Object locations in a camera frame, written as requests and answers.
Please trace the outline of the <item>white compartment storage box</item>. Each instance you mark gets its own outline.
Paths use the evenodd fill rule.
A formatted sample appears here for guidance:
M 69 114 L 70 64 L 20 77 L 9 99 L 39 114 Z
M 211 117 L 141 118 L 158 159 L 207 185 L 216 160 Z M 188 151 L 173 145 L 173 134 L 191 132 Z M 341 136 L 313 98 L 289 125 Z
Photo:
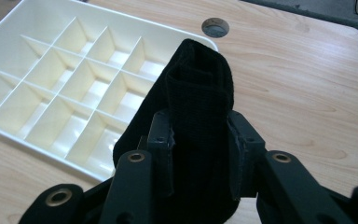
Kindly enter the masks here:
M 0 134 L 97 181 L 185 39 L 200 35 L 78 0 L 21 0 L 0 21 Z

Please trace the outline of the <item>black sock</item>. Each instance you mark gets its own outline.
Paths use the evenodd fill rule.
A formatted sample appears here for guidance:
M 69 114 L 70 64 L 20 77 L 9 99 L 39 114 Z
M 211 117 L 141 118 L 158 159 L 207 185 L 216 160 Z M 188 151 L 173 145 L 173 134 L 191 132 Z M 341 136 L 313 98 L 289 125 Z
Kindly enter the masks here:
M 154 114 L 170 112 L 174 193 L 155 200 L 155 224 L 223 224 L 238 202 L 229 189 L 227 114 L 234 105 L 226 59 L 186 39 L 115 144 L 113 161 L 137 147 Z

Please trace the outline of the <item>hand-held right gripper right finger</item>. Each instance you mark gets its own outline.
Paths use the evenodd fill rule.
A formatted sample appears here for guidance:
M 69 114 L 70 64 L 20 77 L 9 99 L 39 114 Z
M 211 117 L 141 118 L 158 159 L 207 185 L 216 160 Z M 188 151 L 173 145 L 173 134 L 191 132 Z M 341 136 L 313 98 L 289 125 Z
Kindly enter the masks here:
M 239 112 L 227 116 L 229 186 L 233 200 L 255 197 L 256 164 L 266 152 L 265 141 Z

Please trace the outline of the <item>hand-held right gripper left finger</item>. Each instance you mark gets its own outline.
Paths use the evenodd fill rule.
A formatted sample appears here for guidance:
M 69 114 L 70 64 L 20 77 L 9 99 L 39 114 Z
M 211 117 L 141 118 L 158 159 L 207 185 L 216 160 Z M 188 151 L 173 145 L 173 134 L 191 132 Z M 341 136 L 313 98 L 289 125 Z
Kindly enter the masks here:
M 173 188 L 173 154 L 175 140 L 167 109 L 158 111 L 153 119 L 147 136 L 147 149 L 154 164 L 154 185 L 159 197 L 170 197 Z

